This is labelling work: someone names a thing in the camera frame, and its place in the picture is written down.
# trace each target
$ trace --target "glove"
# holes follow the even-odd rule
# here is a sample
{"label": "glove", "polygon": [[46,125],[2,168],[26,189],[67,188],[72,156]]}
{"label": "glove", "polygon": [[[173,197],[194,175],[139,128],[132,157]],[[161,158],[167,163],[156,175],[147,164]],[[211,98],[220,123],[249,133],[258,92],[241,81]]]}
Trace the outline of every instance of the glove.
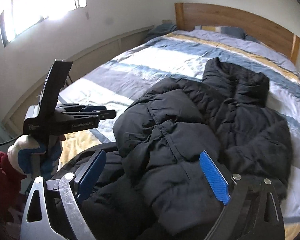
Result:
{"label": "glove", "polygon": [[[37,141],[30,135],[22,135],[8,149],[8,159],[11,166],[21,174],[32,174],[31,155],[45,154],[46,145]],[[44,179],[51,179],[57,173],[60,155],[62,153],[61,141],[49,149],[50,158],[46,159],[40,167],[41,176]]]}

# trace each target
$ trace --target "finger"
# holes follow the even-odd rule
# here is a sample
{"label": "finger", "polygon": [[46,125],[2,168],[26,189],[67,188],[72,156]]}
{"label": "finger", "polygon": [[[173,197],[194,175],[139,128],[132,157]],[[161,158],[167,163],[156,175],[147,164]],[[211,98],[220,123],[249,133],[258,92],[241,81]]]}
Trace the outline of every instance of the finger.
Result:
{"label": "finger", "polygon": [[59,140],[64,142],[66,140],[66,136],[64,134],[60,135]]}

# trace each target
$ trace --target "jacket sleeve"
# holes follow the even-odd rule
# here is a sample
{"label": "jacket sleeve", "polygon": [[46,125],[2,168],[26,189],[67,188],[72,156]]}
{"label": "jacket sleeve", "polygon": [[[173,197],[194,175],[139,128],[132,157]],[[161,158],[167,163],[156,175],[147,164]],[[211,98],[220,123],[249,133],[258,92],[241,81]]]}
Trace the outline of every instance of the jacket sleeve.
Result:
{"label": "jacket sleeve", "polygon": [[4,218],[12,206],[21,188],[25,175],[17,172],[10,164],[8,155],[0,152],[0,217]]}

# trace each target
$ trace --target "hand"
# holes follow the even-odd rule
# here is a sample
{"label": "hand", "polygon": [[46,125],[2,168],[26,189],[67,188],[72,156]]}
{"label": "hand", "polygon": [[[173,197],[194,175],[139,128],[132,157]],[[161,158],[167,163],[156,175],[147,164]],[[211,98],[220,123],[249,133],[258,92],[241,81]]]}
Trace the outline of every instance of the hand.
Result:
{"label": "hand", "polygon": [[[56,174],[62,153],[61,141],[65,141],[64,135],[59,136],[56,144],[49,149],[49,158],[45,160],[40,167],[41,176],[45,179],[51,179]],[[30,135],[22,135],[15,141],[13,146],[8,149],[8,159],[11,166],[21,174],[32,174],[31,155],[33,153],[45,154],[46,145],[37,141]]]}

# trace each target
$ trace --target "person's arm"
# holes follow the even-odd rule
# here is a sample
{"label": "person's arm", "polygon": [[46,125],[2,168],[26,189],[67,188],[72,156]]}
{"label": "person's arm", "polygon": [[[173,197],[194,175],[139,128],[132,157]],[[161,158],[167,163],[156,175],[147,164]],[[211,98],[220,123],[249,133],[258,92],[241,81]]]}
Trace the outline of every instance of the person's arm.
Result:
{"label": "person's arm", "polygon": [[8,160],[6,153],[0,152],[0,217],[4,217],[12,206],[21,187],[21,180],[26,178],[16,171]]}

